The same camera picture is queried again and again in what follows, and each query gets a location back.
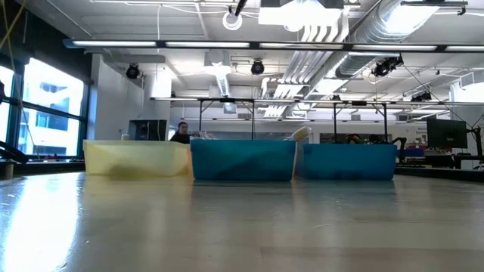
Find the blue bin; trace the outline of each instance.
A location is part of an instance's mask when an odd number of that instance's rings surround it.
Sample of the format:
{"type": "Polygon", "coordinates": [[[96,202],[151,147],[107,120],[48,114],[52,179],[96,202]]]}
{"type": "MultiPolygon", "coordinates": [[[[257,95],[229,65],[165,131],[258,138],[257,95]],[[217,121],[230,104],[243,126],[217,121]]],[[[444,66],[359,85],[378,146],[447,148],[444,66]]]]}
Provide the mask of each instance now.
{"type": "Polygon", "coordinates": [[[191,142],[194,177],[218,181],[290,181],[294,141],[191,142]]]}
{"type": "Polygon", "coordinates": [[[393,144],[305,144],[299,176],[317,180],[391,180],[393,144]]]}

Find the yellow bin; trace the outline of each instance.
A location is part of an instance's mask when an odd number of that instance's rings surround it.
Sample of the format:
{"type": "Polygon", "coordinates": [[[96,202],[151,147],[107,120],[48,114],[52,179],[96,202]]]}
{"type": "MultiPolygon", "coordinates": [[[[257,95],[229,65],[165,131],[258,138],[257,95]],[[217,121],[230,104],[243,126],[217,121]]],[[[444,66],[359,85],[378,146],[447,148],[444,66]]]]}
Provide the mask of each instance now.
{"type": "Polygon", "coordinates": [[[84,141],[88,175],[189,175],[188,145],[164,141],[84,141]]]}

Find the table surface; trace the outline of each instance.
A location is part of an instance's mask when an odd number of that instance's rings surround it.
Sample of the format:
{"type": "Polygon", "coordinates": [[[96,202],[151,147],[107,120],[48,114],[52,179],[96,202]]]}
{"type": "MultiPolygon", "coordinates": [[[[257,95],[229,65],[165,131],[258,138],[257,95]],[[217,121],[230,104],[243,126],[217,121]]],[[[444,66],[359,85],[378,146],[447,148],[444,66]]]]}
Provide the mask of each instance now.
{"type": "Polygon", "coordinates": [[[483,225],[458,181],[30,176],[0,181],[0,270],[480,272],[483,225]]]}

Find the black rod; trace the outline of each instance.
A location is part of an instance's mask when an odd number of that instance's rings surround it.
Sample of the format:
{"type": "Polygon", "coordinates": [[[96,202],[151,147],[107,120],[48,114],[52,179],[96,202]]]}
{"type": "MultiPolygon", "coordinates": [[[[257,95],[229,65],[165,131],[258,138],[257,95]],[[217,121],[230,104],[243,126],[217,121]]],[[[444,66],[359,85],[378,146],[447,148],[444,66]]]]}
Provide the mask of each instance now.
{"type": "Polygon", "coordinates": [[[385,124],[385,142],[388,143],[388,120],[386,119],[386,104],[383,105],[383,119],[385,124]]]}
{"type": "Polygon", "coordinates": [[[256,128],[256,104],[252,102],[252,140],[256,137],[255,128],[256,128]]]}
{"type": "Polygon", "coordinates": [[[202,113],[203,113],[203,100],[200,101],[200,119],[198,120],[198,131],[202,132],[202,113]]]}
{"type": "Polygon", "coordinates": [[[333,122],[334,122],[334,143],[337,143],[337,130],[336,130],[336,103],[333,104],[333,122]]]}

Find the plastic bin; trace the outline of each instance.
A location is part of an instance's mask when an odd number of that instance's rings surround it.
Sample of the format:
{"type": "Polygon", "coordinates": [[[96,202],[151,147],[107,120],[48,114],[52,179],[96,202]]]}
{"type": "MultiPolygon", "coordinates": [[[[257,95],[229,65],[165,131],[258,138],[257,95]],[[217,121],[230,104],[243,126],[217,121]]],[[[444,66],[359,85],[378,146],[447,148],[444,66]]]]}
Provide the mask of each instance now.
{"type": "Polygon", "coordinates": [[[294,141],[191,142],[194,177],[218,181],[290,181],[294,141]]]}
{"type": "Polygon", "coordinates": [[[317,180],[391,180],[393,144],[305,144],[298,175],[317,180]]]}
{"type": "Polygon", "coordinates": [[[188,175],[188,145],[164,141],[85,141],[88,175],[188,175]]]}

